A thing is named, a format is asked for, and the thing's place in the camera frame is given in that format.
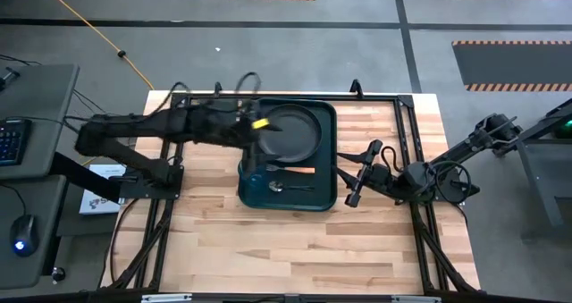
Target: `gray desk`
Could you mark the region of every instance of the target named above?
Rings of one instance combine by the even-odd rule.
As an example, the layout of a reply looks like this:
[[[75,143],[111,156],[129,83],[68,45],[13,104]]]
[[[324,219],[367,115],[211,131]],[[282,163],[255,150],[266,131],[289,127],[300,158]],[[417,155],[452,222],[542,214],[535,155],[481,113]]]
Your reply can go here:
[[[66,179],[63,176],[52,176],[2,183],[16,188],[24,199],[28,212],[36,216],[39,247],[30,257],[17,257],[13,253],[9,232],[14,219],[22,213],[21,203],[12,190],[0,187],[0,266],[3,270],[0,273],[0,290],[34,286],[44,269]]]
[[[79,68],[74,65],[47,65],[22,67],[17,71],[21,77],[0,94],[0,118],[34,116],[60,122],[66,115]],[[30,257],[17,257],[12,252],[9,231],[13,220],[21,215],[21,204],[13,191],[0,188],[2,289],[33,286],[45,272],[67,184],[63,176],[46,176],[52,166],[62,125],[32,122],[22,164],[0,167],[0,181],[15,187],[24,198],[29,214],[37,217],[40,244]]]
[[[78,66],[28,66],[14,70],[21,76],[0,93],[0,119],[33,116],[61,122],[70,105]],[[46,176],[61,132],[61,124],[34,120],[22,163],[0,167],[0,180]]]

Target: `keyboard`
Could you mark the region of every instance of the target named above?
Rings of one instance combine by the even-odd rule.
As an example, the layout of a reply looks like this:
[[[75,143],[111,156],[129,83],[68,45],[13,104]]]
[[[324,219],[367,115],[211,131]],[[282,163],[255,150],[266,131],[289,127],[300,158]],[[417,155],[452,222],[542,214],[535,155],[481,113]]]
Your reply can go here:
[[[18,165],[24,157],[31,121],[0,121],[0,166]]]

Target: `yellow tag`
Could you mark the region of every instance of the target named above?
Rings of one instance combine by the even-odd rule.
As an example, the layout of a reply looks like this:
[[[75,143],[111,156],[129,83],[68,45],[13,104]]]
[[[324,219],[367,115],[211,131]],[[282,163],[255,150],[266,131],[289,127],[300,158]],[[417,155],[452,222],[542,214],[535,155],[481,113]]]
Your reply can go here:
[[[260,128],[264,128],[266,125],[270,124],[268,119],[260,119],[256,122],[252,122],[252,129],[258,130]]]

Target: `black frying pan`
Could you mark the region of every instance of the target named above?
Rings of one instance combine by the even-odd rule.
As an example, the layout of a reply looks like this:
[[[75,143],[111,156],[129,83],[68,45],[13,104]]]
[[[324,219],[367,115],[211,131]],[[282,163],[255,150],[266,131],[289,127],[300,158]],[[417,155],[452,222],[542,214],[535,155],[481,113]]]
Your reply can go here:
[[[278,161],[295,163],[308,159],[320,146],[322,127],[315,115],[300,105],[279,105],[266,118],[282,131],[264,130],[258,145],[267,155],[279,155]]]

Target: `white paper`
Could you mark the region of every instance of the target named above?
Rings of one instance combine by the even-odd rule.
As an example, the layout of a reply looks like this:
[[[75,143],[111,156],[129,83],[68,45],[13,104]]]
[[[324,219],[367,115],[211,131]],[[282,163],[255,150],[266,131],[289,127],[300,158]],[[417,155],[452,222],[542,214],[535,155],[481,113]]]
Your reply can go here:
[[[125,173],[125,167],[120,164],[92,164],[89,166],[89,170],[107,179],[112,176],[121,176]],[[89,190],[83,191],[80,206],[80,214],[82,215],[118,213],[119,208],[120,205],[115,204],[113,201],[101,198]]]

